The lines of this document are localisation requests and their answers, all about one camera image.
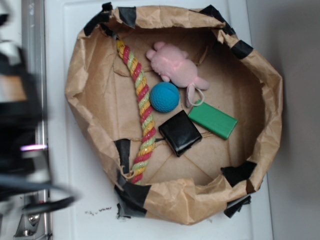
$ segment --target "rubber ball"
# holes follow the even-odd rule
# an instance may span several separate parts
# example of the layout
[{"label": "rubber ball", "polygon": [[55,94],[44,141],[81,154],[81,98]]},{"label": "rubber ball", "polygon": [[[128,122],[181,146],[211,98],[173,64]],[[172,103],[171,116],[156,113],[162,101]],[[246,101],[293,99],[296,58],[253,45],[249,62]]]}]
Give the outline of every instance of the rubber ball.
[{"label": "rubber ball", "polygon": [[161,113],[168,113],[178,106],[179,91],[170,82],[160,82],[155,85],[150,93],[152,107]]}]

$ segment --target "pink plush toy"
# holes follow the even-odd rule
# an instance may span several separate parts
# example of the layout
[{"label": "pink plush toy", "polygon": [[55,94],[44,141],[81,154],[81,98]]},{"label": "pink plush toy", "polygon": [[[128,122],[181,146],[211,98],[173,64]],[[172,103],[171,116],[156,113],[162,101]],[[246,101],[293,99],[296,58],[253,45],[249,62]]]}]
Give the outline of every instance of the pink plush toy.
[{"label": "pink plush toy", "polygon": [[[171,82],[179,88],[186,88],[187,108],[199,106],[203,103],[205,96],[201,90],[209,88],[209,82],[198,76],[197,66],[189,59],[186,51],[180,50],[173,44],[158,41],[154,49],[146,52],[146,57],[151,61],[152,69],[158,73],[162,80]],[[201,95],[201,102],[195,104],[193,99],[195,89]]]}]

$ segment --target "rope toy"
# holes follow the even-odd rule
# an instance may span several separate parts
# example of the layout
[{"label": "rope toy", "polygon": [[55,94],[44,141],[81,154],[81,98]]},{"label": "rope toy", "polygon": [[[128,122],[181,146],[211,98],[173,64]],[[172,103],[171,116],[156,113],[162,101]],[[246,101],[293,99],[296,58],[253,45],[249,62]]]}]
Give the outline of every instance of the rope toy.
[{"label": "rope toy", "polygon": [[132,178],[132,183],[136,185],[141,185],[141,179],[143,177],[143,172],[149,163],[149,158],[151,157],[152,151],[156,147],[156,129],[155,121],[152,114],[153,108],[150,104],[150,92],[149,86],[147,85],[147,79],[145,72],[142,70],[141,63],[138,62],[134,53],[130,48],[125,45],[122,40],[116,41],[116,46],[119,56],[122,58],[123,62],[127,65],[131,77],[135,86],[135,94],[137,96],[139,113],[140,113],[140,123],[143,131],[142,143],[137,157],[134,159],[134,164],[132,166],[134,177]]}]

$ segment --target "green eraser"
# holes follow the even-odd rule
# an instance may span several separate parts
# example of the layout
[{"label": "green eraser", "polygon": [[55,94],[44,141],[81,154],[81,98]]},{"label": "green eraser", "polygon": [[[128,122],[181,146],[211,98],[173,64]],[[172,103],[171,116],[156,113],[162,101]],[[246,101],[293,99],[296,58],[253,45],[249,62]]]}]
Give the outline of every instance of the green eraser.
[{"label": "green eraser", "polygon": [[228,139],[238,120],[203,102],[194,106],[189,118],[223,139]]}]

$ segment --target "black tape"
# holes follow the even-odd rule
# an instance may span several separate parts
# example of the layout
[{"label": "black tape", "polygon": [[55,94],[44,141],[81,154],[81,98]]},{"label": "black tape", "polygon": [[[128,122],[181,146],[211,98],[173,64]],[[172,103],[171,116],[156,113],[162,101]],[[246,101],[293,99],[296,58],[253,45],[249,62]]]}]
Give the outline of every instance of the black tape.
[{"label": "black tape", "polygon": [[[114,142],[119,152],[120,165],[124,166],[123,172],[129,173],[129,156],[130,156],[130,140],[120,139]],[[123,191],[117,186],[114,187],[119,200],[119,213],[120,217],[144,217],[147,210],[144,209],[144,204],[151,188],[151,185],[140,186],[128,182],[118,172],[118,184],[122,187]]]},{"label": "black tape", "polygon": [[244,195],[243,197],[240,197],[236,200],[230,201],[227,203],[227,209],[232,208],[234,205],[237,205],[238,203],[242,202],[244,199],[248,198],[251,194],[253,193],[249,193],[247,195]]},{"label": "black tape", "polygon": [[130,145],[131,141],[129,139],[120,139],[114,141],[116,148],[118,149],[120,156],[120,165],[124,166],[123,173],[128,174],[129,169],[129,155],[130,155]]},{"label": "black tape", "polygon": [[116,33],[112,30],[110,30],[110,28],[108,28],[106,25],[104,25],[103,23],[100,23],[100,27],[102,28],[102,30],[105,32],[106,35],[108,36],[113,36]]},{"label": "black tape", "polygon": [[241,60],[246,58],[254,48],[246,42],[239,40],[230,50],[237,59]]},{"label": "black tape", "polygon": [[111,2],[107,2],[107,3],[102,4],[102,11],[103,12],[111,11],[112,9],[114,9],[114,8],[112,7]]},{"label": "black tape", "polygon": [[118,7],[120,19],[130,28],[135,28],[137,19],[136,7]]},{"label": "black tape", "polygon": [[[97,25],[104,25],[104,23],[109,22],[109,18],[111,15],[111,10],[113,9],[111,2],[105,3],[102,5],[102,11],[95,15],[83,28],[84,34],[86,36],[90,36],[93,30]],[[112,36],[112,34],[108,33],[113,33],[107,26],[103,28],[103,30],[107,33],[107,35]]]},{"label": "black tape", "polygon": [[223,211],[223,213],[228,217],[228,218],[232,218],[232,216],[236,213],[236,212],[240,212],[241,208],[243,205],[247,205],[251,203],[251,196],[246,196],[243,200],[239,201],[238,203],[236,203],[235,205],[227,208],[226,210]]},{"label": "black tape", "polygon": [[236,34],[235,30],[227,23],[227,21],[221,16],[220,12],[214,6],[209,5],[206,8],[202,9],[199,13],[214,17],[220,22],[225,23],[225,27],[222,28],[222,30],[226,34],[229,34],[230,36]]},{"label": "black tape", "polygon": [[234,187],[239,182],[249,179],[256,166],[257,164],[254,162],[245,161],[238,167],[222,167],[221,172],[225,176],[231,187]]},{"label": "black tape", "polygon": [[98,24],[101,23],[107,23],[109,22],[109,16],[110,13],[109,12],[101,12],[97,15],[95,15],[84,27],[84,34],[86,36],[91,35],[91,33],[93,32],[93,30],[95,29],[95,27]]}]

